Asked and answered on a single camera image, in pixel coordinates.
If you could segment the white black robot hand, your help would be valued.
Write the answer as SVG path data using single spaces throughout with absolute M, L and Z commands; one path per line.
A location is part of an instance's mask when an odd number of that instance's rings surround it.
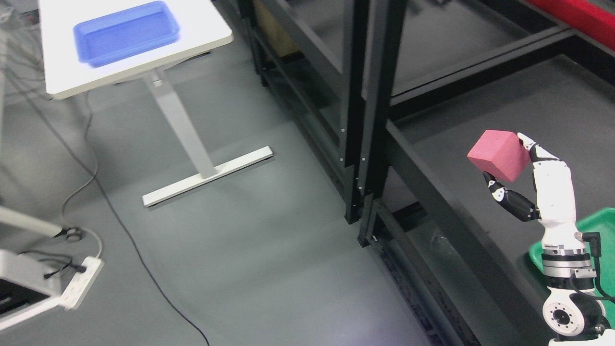
M 543 149 L 529 136 L 519 132 L 517 137 L 529 154 L 537 201 L 530 201 L 498 182 L 494 175 L 483 172 L 492 198 L 517 219 L 540 222 L 545 228 L 541 239 L 545 254 L 586 254 L 585 243 L 577 237 L 577 210 L 571 170 L 565 161 Z

